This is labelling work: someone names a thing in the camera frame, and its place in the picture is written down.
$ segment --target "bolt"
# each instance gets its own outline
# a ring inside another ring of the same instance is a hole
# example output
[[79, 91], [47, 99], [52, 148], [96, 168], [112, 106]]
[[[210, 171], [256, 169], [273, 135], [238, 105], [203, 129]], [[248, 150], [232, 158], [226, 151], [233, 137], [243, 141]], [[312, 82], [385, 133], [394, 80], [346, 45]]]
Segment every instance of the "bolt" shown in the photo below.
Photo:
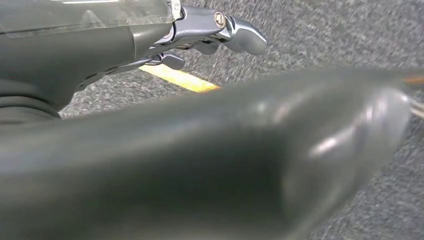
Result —
[[223, 29], [227, 24], [227, 19], [225, 18], [224, 14], [220, 11], [215, 12], [215, 23], [218, 26], [218, 28]]

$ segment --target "yellow tape line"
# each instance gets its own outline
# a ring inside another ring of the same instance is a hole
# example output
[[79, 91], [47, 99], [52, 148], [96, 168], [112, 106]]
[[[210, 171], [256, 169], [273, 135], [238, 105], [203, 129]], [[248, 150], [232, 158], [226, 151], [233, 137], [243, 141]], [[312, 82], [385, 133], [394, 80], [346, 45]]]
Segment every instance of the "yellow tape line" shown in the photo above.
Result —
[[197, 93], [204, 93], [204, 92], [208, 92], [208, 91], [220, 88], [219, 86], [213, 83], [210, 83], [208, 81], [205, 81], [203, 79], [190, 75], [188, 73], [174, 70], [163, 64], [158, 66], [144, 65], [144, 66], [141, 66], [139, 69], [151, 75], [159, 77], [163, 80], [166, 80], [168, 82], [171, 82], [180, 87], [183, 87], [185, 89], [188, 89], [190, 91], [197, 92]]

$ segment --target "gray carpet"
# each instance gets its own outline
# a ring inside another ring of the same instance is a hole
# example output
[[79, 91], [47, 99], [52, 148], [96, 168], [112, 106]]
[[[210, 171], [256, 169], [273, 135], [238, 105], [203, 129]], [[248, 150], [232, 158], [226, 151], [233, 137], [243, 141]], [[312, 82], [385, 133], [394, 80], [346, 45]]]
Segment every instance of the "gray carpet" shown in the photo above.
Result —
[[[269, 71], [315, 66], [424, 67], [423, 0], [183, 0], [253, 22], [270, 40], [263, 56], [221, 48], [186, 52], [186, 72], [227, 86]], [[74, 117], [187, 91], [140, 71], [107, 77], [78, 93]], [[424, 124], [414, 118], [394, 160], [310, 240], [424, 240]]]

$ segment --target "clear plastic cover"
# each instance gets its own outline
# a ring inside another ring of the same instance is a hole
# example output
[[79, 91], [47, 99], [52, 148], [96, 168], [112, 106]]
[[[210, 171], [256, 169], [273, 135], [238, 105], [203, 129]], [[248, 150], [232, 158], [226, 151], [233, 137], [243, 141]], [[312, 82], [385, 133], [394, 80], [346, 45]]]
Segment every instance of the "clear plastic cover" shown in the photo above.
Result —
[[180, 0], [1, 0], [0, 28], [10, 37], [171, 23]]

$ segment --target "yellow stripe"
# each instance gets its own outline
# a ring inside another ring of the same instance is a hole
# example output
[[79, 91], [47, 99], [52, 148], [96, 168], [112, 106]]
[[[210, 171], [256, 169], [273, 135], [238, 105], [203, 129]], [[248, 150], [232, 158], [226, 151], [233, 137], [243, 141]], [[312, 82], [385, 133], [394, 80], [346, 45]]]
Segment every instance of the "yellow stripe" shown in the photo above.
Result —
[[203, 79], [200, 79], [182, 71], [174, 70], [163, 64], [158, 66], [144, 65], [141, 66], [139, 69], [197, 93], [204, 93], [210, 90], [220, 88], [219, 86], [212, 84], [208, 81], [205, 81]]

